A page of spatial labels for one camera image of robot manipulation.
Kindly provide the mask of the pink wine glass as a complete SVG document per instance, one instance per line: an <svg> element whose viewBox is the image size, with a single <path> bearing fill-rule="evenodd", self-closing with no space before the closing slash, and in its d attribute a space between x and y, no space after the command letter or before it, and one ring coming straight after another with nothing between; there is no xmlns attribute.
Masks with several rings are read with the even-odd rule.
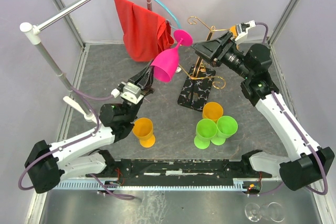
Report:
<svg viewBox="0 0 336 224"><path fill-rule="evenodd" d="M175 47L159 53L151 63L154 78L161 82L170 82L179 66L178 49L181 46L189 47L193 44L192 36L185 30L178 29L174 33L177 44Z"/></svg>

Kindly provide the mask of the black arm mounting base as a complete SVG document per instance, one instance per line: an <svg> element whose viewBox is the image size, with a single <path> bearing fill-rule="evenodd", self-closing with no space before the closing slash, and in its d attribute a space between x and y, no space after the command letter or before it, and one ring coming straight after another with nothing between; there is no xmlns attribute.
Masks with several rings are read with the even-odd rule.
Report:
<svg viewBox="0 0 336 224"><path fill-rule="evenodd" d="M106 168L98 178L121 179L122 186L232 186L234 179L271 178L257 172L247 159L113 159L108 151Z"/></svg>

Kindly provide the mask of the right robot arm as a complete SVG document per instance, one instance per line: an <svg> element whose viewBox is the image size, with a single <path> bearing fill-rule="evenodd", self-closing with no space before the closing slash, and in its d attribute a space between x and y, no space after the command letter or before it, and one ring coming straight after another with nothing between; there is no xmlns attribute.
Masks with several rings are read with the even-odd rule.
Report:
<svg viewBox="0 0 336 224"><path fill-rule="evenodd" d="M296 191L322 180L326 195L326 175L335 154L330 147L322 148L300 125L286 106L285 101L268 71L272 64L270 49L263 44L253 44L246 53L238 50L236 40L227 31L212 40L197 42L191 46L195 53L213 67L226 65L243 78L240 84L244 97L250 101L270 123L282 141L287 157L267 154L261 150L246 154L240 171L246 177L265 172L280 177L291 190Z"/></svg>

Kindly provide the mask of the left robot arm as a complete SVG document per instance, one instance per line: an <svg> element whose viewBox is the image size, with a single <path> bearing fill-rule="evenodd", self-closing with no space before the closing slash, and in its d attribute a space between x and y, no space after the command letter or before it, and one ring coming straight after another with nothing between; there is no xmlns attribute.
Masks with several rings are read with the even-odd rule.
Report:
<svg viewBox="0 0 336 224"><path fill-rule="evenodd" d="M113 98L120 96L123 102L104 104L99 114L94 113L96 127L61 142L37 142L26 159L23 172L30 178L30 189L42 194L68 178L100 173L104 177L112 176L116 165L107 151L91 156L86 156L86 153L118 142L130 134L144 97L153 93L152 83L153 66L147 65L111 92Z"/></svg>

